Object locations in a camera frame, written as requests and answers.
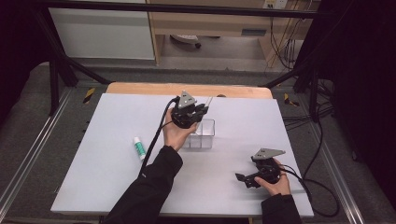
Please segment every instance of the white table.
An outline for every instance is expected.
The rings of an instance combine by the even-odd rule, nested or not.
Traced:
[[[55,199],[52,212],[105,215],[136,179],[141,166],[133,137],[145,148],[174,95],[103,94],[76,157]],[[206,97],[196,97],[204,103]],[[247,189],[235,173],[257,172],[250,156],[261,147],[286,150],[277,158],[300,174],[276,100],[214,98],[206,119],[216,121],[210,149],[179,151],[184,165],[163,205],[162,216],[256,217],[265,189]],[[163,146],[160,137],[148,163]],[[296,178],[290,187],[302,217],[313,211]]]

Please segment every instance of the black sleeve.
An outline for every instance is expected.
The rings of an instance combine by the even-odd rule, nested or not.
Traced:
[[[302,223],[291,195],[277,194],[262,202],[263,224]]]
[[[104,223],[155,223],[182,165],[178,153],[164,146],[142,176],[120,197]]]

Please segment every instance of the hand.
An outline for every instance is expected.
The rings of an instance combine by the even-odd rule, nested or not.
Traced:
[[[280,166],[280,162],[277,159],[274,159],[275,162]],[[275,184],[270,184],[267,181],[263,180],[262,178],[256,176],[254,180],[263,188],[267,189],[271,196],[281,194],[281,195],[288,195],[290,194],[290,185],[288,177],[284,171],[280,171],[279,181]]]
[[[178,151],[183,147],[184,142],[190,133],[194,133],[197,130],[197,123],[193,123],[189,129],[181,129],[177,127],[175,123],[171,122],[172,109],[173,108],[170,108],[166,112],[166,125],[163,127],[163,141],[166,146],[172,147],[174,150]]]

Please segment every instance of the white cabinet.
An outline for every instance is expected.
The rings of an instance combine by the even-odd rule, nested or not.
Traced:
[[[66,8],[49,12],[70,57],[154,60],[147,12]]]

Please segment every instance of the transparent box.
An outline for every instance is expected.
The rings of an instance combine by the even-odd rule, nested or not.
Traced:
[[[195,133],[187,137],[183,148],[212,148],[215,136],[215,121],[213,119],[202,119]]]

